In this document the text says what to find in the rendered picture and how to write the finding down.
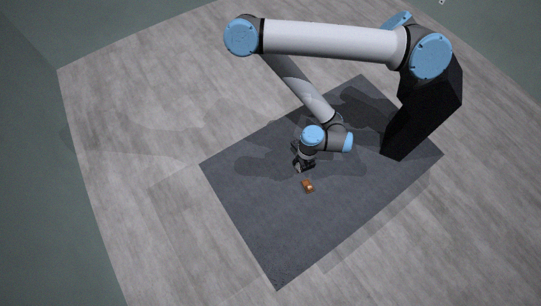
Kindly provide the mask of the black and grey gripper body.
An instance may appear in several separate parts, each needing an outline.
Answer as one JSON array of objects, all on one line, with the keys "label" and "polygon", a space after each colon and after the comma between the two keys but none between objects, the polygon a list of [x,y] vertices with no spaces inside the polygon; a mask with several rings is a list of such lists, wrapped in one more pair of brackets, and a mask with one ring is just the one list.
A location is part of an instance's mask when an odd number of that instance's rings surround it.
[{"label": "black and grey gripper body", "polygon": [[312,169],[316,165],[314,158],[310,160],[306,160],[306,159],[301,158],[299,155],[296,155],[295,158],[297,158],[297,162],[299,162],[300,164],[301,172]]}]

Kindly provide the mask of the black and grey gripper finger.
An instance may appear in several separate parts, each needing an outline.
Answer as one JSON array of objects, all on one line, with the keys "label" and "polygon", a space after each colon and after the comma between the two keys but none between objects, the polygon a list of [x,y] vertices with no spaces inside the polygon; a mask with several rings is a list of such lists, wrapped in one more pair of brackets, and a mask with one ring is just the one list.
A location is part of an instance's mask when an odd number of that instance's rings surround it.
[{"label": "black and grey gripper finger", "polygon": [[301,173],[300,171],[300,164],[299,162],[297,162],[297,158],[294,158],[294,160],[292,161],[293,165],[294,165],[294,168],[298,170],[299,173]]}]

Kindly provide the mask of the brown wooden tray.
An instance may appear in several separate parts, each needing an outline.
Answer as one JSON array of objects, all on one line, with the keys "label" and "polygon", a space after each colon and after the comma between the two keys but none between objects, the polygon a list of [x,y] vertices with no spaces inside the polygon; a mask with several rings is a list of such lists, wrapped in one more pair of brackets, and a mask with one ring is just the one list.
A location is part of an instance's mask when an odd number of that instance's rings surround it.
[{"label": "brown wooden tray", "polygon": [[308,192],[307,189],[306,189],[306,186],[310,184],[310,181],[309,181],[308,178],[307,178],[306,180],[301,181],[301,183],[302,183],[302,185],[303,185],[303,187],[304,187],[304,189],[305,189],[305,191],[306,191],[307,194],[314,191],[314,189],[313,189],[312,191],[309,191],[309,192]]}]

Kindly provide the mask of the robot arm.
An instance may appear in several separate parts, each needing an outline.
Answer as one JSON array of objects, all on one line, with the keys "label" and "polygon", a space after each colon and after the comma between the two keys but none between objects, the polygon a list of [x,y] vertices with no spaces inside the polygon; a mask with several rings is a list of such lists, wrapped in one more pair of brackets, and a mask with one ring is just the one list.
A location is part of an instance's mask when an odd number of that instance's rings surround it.
[{"label": "robot arm", "polygon": [[258,54],[324,127],[307,126],[300,140],[291,142],[306,160],[314,158],[318,151],[348,153],[353,134],[346,132],[342,116],[288,55],[385,64],[389,70],[399,71],[407,87],[430,82],[452,58],[449,40],[417,24],[409,11],[395,14],[379,29],[272,20],[245,13],[228,23],[223,40],[237,57]]}]

